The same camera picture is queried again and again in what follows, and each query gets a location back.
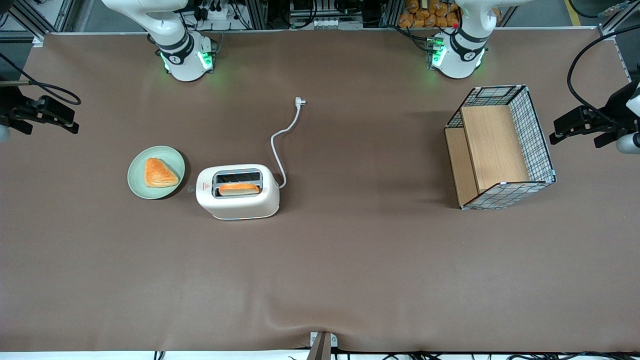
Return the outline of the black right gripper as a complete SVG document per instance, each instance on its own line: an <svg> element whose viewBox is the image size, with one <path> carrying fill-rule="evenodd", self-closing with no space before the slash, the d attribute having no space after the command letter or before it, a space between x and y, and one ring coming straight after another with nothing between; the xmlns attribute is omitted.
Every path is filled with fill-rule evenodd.
<svg viewBox="0 0 640 360"><path fill-rule="evenodd" d="M29 122L62 127L78 134L80 126L74 120L75 111L48 95L32 99L24 95L1 94L0 123L25 135L31 135L34 126Z"/></svg>

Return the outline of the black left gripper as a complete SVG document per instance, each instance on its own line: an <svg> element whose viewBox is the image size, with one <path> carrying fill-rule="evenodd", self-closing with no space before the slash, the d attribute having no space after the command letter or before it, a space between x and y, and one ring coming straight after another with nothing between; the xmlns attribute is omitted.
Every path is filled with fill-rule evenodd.
<svg viewBox="0 0 640 360"><path fill-rule="evenodd" d="M635 79L615 91L601 108L587 101L553 121L554 132L549 135L550 145L557 145L568 137L586 132L602 132L593 139L595 148L615 143L624 130L639 130L639 80Z"/></svg>

